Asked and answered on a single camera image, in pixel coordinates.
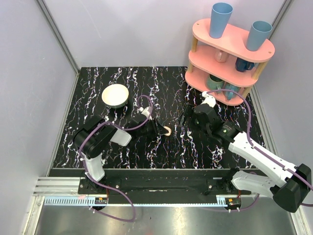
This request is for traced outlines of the white earbud case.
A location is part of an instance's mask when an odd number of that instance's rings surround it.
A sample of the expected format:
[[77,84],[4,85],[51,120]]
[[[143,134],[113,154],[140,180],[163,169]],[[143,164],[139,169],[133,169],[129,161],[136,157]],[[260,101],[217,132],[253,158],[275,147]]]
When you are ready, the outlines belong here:
[[166,129],[167,133],[165,133],[165,136],[170,136],[171,135],[171,128],[164,126],[164,129]]

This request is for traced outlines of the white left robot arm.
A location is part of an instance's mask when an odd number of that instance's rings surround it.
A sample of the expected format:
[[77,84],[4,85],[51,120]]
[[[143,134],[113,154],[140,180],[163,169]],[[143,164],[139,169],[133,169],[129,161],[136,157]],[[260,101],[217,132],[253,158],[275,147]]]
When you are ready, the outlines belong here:
[[92,179],[89,181],[89,189],[96,194],[105,190],[105,176],[102,168],[101,154],[109,143],[127,146],[131,140],[142,136],[157,137],[171,135],[171,129],[162,126],[154,117],[147,122],[145,114],[139,114],[126,124],[127,131],[121,130],[111,124],[105,124],[99,116],[91,118],[74,135],[73,143],[77,150],[81,151],[83,162],[86,164],[87,173]]

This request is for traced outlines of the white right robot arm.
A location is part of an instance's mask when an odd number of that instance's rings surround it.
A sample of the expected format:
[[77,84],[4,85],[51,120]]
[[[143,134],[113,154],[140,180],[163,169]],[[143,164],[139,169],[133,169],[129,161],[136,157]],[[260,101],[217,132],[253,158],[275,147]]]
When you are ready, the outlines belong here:
[[235,123],[222,121],[207,103],[185,105],[179,123],[204,133],[209,143],[243,157],[264,173],[261,176],[233,169],[222,181],[224,192],[255,192],[273,199],[288,212],[296,212],[309,194],[312,171],[307,165],[294,165],[271,153]]

